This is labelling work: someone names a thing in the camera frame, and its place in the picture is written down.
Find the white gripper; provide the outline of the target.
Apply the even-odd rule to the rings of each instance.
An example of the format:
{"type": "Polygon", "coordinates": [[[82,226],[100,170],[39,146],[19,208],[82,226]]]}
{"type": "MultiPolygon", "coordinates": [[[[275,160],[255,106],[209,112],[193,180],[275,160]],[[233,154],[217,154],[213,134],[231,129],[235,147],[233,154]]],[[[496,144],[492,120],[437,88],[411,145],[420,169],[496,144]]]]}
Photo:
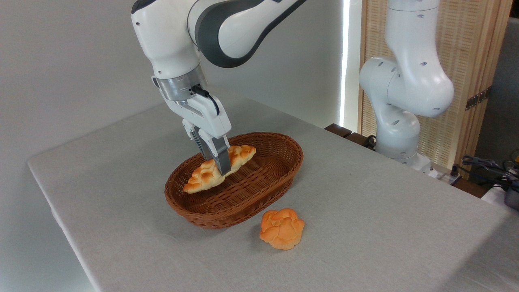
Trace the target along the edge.
{"type": "Polygon", "coordinates": [[[231,129],[231,123],[222,103],[218,98],[204,97],[195,94],[186,100],[185,105],[174,101],[165,102],[171,111],[183,118],[182,124],[189,139],[198,146],[202,157],[209,161],[213,159],[222,176],[231,170],[228,153],[230,147],[226,134],[231,129]]]}

